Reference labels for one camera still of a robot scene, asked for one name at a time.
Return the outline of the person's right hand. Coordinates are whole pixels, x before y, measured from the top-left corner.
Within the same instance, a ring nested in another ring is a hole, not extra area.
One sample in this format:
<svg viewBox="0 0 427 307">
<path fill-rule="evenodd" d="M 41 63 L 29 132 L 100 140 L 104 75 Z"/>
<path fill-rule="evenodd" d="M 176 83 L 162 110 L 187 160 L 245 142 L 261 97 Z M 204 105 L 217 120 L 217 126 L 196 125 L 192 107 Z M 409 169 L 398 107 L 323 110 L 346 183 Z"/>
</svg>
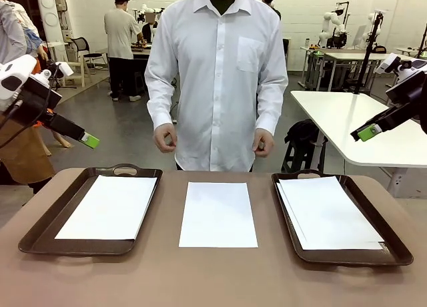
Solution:
<svg viewBox="0 0 427 307">
<path fill-rule="evenodd" d="M 177 134 L 172 123 L 165 123 L 154 129 L 154 142 L 158 150 L 164 154 L 174 152 L 177 145 Z"/>
</svg>

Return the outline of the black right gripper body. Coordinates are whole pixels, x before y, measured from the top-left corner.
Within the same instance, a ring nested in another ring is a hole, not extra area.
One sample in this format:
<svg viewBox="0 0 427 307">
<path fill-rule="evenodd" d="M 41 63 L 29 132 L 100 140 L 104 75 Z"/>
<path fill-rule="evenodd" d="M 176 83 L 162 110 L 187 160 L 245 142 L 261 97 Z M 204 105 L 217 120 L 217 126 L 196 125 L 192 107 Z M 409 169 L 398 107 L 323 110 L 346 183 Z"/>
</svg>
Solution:
<svg viewBox="0 0 427 307">
<path fill-rule="evenodd" d="M 413 103 L 414 117 L 418 116 L 420 126 L 426 133 L 426 75 L 412 75 L 390 88 L 386 95 L 397 107 Z"/>
</svg>

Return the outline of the person's left hand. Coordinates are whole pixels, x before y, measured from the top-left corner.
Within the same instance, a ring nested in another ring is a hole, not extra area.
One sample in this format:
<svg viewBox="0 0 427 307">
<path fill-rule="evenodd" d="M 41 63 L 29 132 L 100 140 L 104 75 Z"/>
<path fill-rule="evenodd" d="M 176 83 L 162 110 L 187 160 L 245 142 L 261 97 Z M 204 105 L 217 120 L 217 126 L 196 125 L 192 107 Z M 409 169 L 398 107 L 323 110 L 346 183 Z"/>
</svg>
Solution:
<svg viewBox="0 0 427 307">
<path fill-rule="evenodd" d="M 274 137 L 265 129 L 257 128 L 254 134 L 253 151 L 258 158 L 266 158 L 274 148 Z"/>
</svg>

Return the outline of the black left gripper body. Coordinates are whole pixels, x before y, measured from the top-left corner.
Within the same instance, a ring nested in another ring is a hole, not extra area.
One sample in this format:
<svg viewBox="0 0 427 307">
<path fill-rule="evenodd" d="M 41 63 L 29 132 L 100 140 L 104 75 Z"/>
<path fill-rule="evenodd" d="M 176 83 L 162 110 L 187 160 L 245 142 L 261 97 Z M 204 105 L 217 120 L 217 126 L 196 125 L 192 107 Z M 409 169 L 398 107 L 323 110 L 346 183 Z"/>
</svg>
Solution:
<svg viewBox="0 0 427 307">
<path fill-rule="evenodd" d="M 49 90 L 49 85 L 30 77 L 18 95 L 22 100 L 21 107 L 13 114 L 13 121 L 17 123 L 33 123 L 37 116 L 43 114 L 47 109 L 53 109 L 61 100 L 61 95 L 56 91 Z"/>
</svg>

